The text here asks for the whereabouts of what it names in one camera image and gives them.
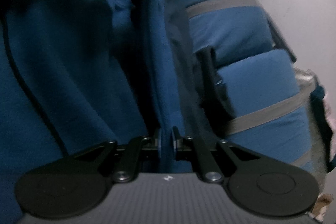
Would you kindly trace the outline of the pink navy folded garment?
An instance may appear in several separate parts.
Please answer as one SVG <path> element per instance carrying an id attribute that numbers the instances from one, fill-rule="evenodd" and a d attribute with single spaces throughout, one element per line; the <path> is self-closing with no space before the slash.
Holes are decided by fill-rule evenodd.
<path id="1" fill-rule="evenodd" d="M 335 169 L 335 156 L 330 158 L 333 130 L 326 118 L 324 98 L 325 89 L 320 84 L 317 84 L 316 88 L 310 94 L 310 106 L 324 146 L 324 162 L 326 171 L 329 173 Z"/>

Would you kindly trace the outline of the blue striped pillow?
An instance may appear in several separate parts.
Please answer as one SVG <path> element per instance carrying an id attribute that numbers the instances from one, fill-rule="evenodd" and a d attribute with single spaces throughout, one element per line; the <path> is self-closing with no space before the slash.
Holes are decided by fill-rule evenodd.
<path id="1" fill-rule="evenodd" d="M 272 50 L 219 69 L 236 118 L 227 139 L 252 151 L 313 172 L 305 102 L 284 50 Z"/>
<path id="2" fill-rule="evenodd" d="M 211 46 L 219 64 L 230 64 L 272 50 L 258 0 L 178 1 L 186 8 L 195 52 Z"/>

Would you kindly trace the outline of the right blue striped pillow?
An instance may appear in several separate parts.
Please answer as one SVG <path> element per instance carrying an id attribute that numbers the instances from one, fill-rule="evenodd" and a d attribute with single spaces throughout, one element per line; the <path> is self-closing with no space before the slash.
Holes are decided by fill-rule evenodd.
<path id="1" fill-rule="evenodd" d="M 313 172 L 305 102 L 284 50 L 272 50 L 219 69 L 236 118 L 227 139 L 252 151 Z"/>

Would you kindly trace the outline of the left blue striped pillow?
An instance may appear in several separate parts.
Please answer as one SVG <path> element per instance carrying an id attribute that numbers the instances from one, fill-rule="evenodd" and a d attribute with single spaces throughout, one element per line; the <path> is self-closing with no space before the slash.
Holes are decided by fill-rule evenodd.
<path id="1" fill-rule="evenodd" d="M 219 64 L 230 64 L 272 50 L 258 0 L 178 1 L 186 8 L 195 52 L 211 46 Z"/>

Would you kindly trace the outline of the blue fleece jacket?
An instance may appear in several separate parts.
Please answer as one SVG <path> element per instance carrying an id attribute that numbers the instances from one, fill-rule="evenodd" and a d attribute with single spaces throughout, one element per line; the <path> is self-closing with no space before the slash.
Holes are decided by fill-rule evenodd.
<path id="1" fill-rule="evenodd" d="M 1 223 L 22 174 L 104 141 L 196 134 L 189 21 L 177 0 L 1 0 Z"/>

